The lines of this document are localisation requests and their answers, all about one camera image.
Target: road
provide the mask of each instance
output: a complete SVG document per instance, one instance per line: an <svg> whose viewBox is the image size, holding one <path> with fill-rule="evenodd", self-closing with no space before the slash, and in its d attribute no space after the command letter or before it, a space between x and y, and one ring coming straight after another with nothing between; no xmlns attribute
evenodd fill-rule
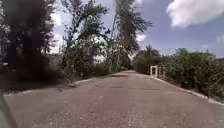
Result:
<svg viewBox="0 0 224 128"><path fill-rule="evenodd" d="M224 108L135 72L6 96L20 128L224 128Z"/></svg>

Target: distant tree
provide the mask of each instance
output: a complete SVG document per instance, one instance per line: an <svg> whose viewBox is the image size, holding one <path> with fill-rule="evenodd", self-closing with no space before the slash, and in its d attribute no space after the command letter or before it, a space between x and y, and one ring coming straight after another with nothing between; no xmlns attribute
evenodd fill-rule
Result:
<svg viewBox="0 0 224 128"><path fill-rule="evenodd" d="M147 74L150 66L161 63L161 56L159 51L153 49L151 46L146 46L146 50L139 51L133 58L132 64L137 72Z"/></svg>

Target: road edge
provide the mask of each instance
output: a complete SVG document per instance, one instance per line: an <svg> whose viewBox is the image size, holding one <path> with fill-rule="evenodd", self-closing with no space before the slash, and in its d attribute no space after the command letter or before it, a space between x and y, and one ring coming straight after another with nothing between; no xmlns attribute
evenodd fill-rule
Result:
<svg viewBox="0 0 224 128"><path fill-rule="evenodd" d="M152 78L152 79L154 79L154 80L157 80L157 81L159 81L159 82L162 82L162 83L164 83L164 84L167 84L167 85L169 85L169 86L175 87L175 88L177 88L177 89L179 89L179 90L181 90L181 91L187 92L187 93L189 93L189 94L191 94L191 95L194 95L194 96L197 96L197 97L199 97L199 98L205 99L205 100L207 100L209 103L217 104L217 105L220 105L220 106L224 107L224 103L221 103L221 102L216 101L216 100L211 99L211 98L208 99L206 96L204 96L204 95L202 95L202 94L200 94L200 93L197 93L197 92L194 92L194 91L190 91L190 90L186 90L186 89L180 88L180 87L178 87L178 86L175 86L175 85L173 85L173 84L171 84L171 83L169 83L169 82L166 82L166 81L164 81L164 80L162 80L162 79L155 78L155 77L153 77L153 76L150 76L150 78Z"/></svg>

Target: cloud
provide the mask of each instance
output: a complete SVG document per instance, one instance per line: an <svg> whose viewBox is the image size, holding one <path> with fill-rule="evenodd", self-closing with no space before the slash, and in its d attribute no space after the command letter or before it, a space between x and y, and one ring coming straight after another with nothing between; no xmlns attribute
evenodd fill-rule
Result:
<svg viewBox="0 0 224 128"><path fill-rule="evenodd" d="M173 0L167 8L167 13L173 27L184 28L206 23L222 16L224 0Z"/></svg>
<svg viewBox="0 0 224 128"><path fill-rule="evenodd" d="M217 57L224 57L224 34L218 36L216 41L211 44L203 45L203 49L208 49L209 52L215 54Z"/></svg>
<svg viewBox="0 0 224 128"><path fill-rule="evenodd" d="M51 17L54 20L56 26L61 26L62 25L61 16L60 16L59 13L53 13L53 14L51 14Z"/></svg>
<svg viewBox="0 0 224 128"><path fill-rule="evenodd" d="M139 34L139 35L137 35L137 38L136 38L136 40L137 40L139 43L144 42L145 39L146 39L146 35L144 35L144 34L142 34L142 35Z"/></svg>
<svg viewBox="0 0 224 128"><path fill-rule="evenodd" d="M142 5L144 2L150 2L152 0L135 0L134 4L135 5Z"/></svg>

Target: post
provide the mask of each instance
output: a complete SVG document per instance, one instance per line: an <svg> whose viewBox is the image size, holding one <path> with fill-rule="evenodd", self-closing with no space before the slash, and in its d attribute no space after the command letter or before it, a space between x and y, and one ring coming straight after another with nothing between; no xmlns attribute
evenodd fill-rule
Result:
<svg viewBox="0 0 224 128"><path fill-rule="evenodd" d="M17 128L9 107L0 91L0 128Z"/></svg>
<svg viewBox="0 0 224 128"><path fill-rule="evenodd" d="M158 78L158 66L155 66L155 77Z"/></svg>

